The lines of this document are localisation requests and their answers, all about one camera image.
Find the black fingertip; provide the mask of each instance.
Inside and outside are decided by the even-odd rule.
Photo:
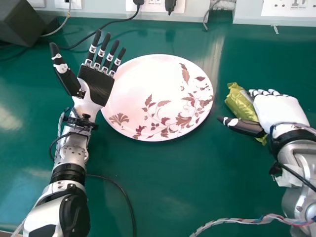
[[[111,33],[107,33],[106,36],[104,37],[103,43],[101,45],[101,49],[105,51],[106,47],[108,46],[108,43],[110,42],[111,39]]]
[[[121,51],[118,54],[118,59],[122,60],[124,54],[126,53],[126,48],[122,48]]]
[[[97,33],[95,34],[95,37],[94,37],[93,42],[92,42],[93,46],[96,47],[98,45],[99,39],[101,37],[101,34],[102,34],[102,31],[98,30]]]
[[[59,53],[59,48],[58,48],[57,44],[55,44],[55,43],[50,43],[50,44],[49,44],[49,47],[50,47],[51,56],[52,56],[52,57],[55,57],[56,54]]]
[[[110,54],[114,55],[119,46],[119,40],[116,40],[111,48]]]
[[[218,116],[218,117],[217,117],[217,120],[220,121],[221,123],[223,123],[224,118],[225,118],[224,116]]]

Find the plate rim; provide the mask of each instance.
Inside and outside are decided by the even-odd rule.
[[[144,58],[144,57],[153,57],[153,56],[169,56],[169,57],[173,57],[173,58],[180,58],[181,60],[186,60],[186,61],[188,61],[188,62],[194,64],[196,67],[198,67],[199,69],[201,69],[201,70],[206,74],[206,72],[205,72],[200,66],[198,66],[197,64],[191,62],[190,60],[188,60],[188,59],[186,59],[186,58],[182,58],[182,57],[175,56],[175,55],[171,55],[171,54],[161,54],[161,53],[159,53],[159,54],[142,55],[142,56],[139,56],[139,57],[137,57],[137,58],[133,58],[133,59],[131,59],[131,60],[129,60],[129,61],[123,63],[123,64],[119,67],[119,69],[122,68],[122,66],[124,66],[124,65],[126,65],[126,64],[130,64],[130,63],[132,63],[132,62],[134,62],[134,61],[136,61],[136,60],[140,60],[140,59],[142,59],[142,58]],[[212,82],[211,82],[211,80],[210,80],[210,78],[208,77],[207,74],[206,74],[206,76],[207,76],[207,78],[208,78],[208,80],[209,80],[209,83],[210,83],[210,85],[211,85],[211,90],[212,90],[212,93],[211,93],[211,94],[213,94],[213,98],[214,98],[213,84],[212,84]],[[173,137],[173,138],[161,137],[161,138],[159,138],[159,139],[158,139],[158,138],[155,138],[155,139],[154,139],[154,138],[150,138],[150,140],[145,140],[145,139],[142,139],[142,137],[139,137],[139,139],[135,139],[135,138],[133,138],[133,135],[134,135],[134,134],[129,135],[129,133],[123,133],[122,130],[119,130],[118,128],[116,128],[116,127],[109,121],[109,118],[107,118],[107,117],[105,116],[105,112],[104,112],[106,106],[101,109],[101,113],[102,113],[102,116],[104,117],[104,119],[106,120],[106,122],[107,122],[115,131],[117,131],[118,133],[120,133],[121,135],[123,135],[123,136],[125,136],[125,137],[128,137],[128,138],[130,138],[130,139],[132,139],[132,140],[143,141],[143,142],[164,142],[164,141],[169,141],[169,140],[177,139],[177,138],[182,137],[182,136],[184,136],[184,135],[186,135],[186,134],[192,132],[193,130],[197,129],[197,128],[206,120],[206,118],[209,116],[209,114],[210,114],[210,112],[211,112],[211,110],[212,110],[212,108],[213,108],[213,103],[214,103],[214,100],[211,101],[211,108],[210,108],[210,110],[209,110],[208,112],[206,112],[202,117],[200,117],[200,121],[199,121],[199,124],[198,124],[198,125],[193,126],[193,128],[188,129],[186,132],[181,133],[181,135],[179,135],[179,136],[177,136],[177,137]]]

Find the power adapter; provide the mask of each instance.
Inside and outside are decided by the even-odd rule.
[[[145,0],[133,0],[136,5],[144,5]]]
[[[177,0],[165,0],[164,5],[166,7],[166,11],[168,12],[169,16],[174,11],[176,4],[177,4]]]

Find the black speaker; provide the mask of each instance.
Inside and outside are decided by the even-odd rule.
[[[32,47],[45,28],[26,0],[0,0],[0,40]]]

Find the floral pattern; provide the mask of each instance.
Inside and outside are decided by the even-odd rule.
[[[151,94],[144,102],[144,107],[141,108],[144,114],[144,121],[150,119],[151,124],[148,126],[148,122],[146,122],[147,126],[138,125],[135,129],[135,134],[133,138],[138,140],[140,137],[144,136],[144,139],[150,139],[153,137],[165,137],[169,138],[170,134],[177,133],[177,136],[183,131],[183,129],[188,129],[196,124],[198,124],[200,118],[203,116],[206,111],[206,106],[209,105],[213,101],[213,96],[208,95],[207,99],[202,99],[205,90],[210,91],[209,85],[203,84],[205,77],[197,77],[193,80],[196,80],[195,90],[187,91],[187,86],[192,81],[190,78],[190,74],[188,72],[187,67],[180,63],[182,69],[182,77],[183,82],[180,86],[180,90],[187,93],[187,96],[183,97],[181,100],[186,101],[186,105],[183,107],[183,110],[178,113],[178,115],[174,118],[161,117],[160,111],[168,105],[170,100],[162,100],[155,101],[153,99],[153,95]],[[184,112],[190,112],[191,115],[183,115]],[[112,124],[117,123],[122,130],[124,130],[124,126],[122,125],[124,122],[129,123],[129,118],[127,115],[119,113],[117,115],[113,115],[109,118]],[[148,130],[151,134],[150,136],[144,134],[144,130]]]
[[[182,63],[180,63],[180,66],[182,68],[182,77],[184,82],[189,85],[190,80],[190,74],[188,72],[188,69],[186,66]],[[197,81],[202,82],[205,77],[197,77],[195,78]],[[200,91],[204,91],[206,89],[209,89],[209,85],[205,84],[203,87],[197,86]],[[184,86],[180,86],[181,91],[185,90]],[[192,116],[185,117],[179,112],[178,116],[175,118],[174,123],[170,123],[171,118],[161,118],[159,116],[160,110],[163,108],[163,106],[167,105],[171,101],[164,100],[160,102],[154,102],[153,101],[153,95],[151,94],[145,101],[145,107],[142,108],[144,112],[147,114],[144,116],[144,120],[148,120],[151,118],[153,120],[151,124],[150,131],[157,131],[156,133],[152,134],[151,136],[148,136],[146,139],[150,139],[154,136],[161,136],[165,138],[169,138],[170,133],[181,133],[182,129],[190,128],[194,126],[195,124],[198,124],[199,119],[201,115],[205,112],[205,107],[213,101],[213,96],[210,96],[207,100],[201,100],[196,94],[197,90],[191,92],[188,92],[188,96],[182,98],[181,100],[186,100],[192,108],[194,108],[194,112]],[[146,128],[146,126],[141,126],[137,129],[135,129],[136,134],[133,136],[134,139],[139,139],[142,135],[142,131]]]

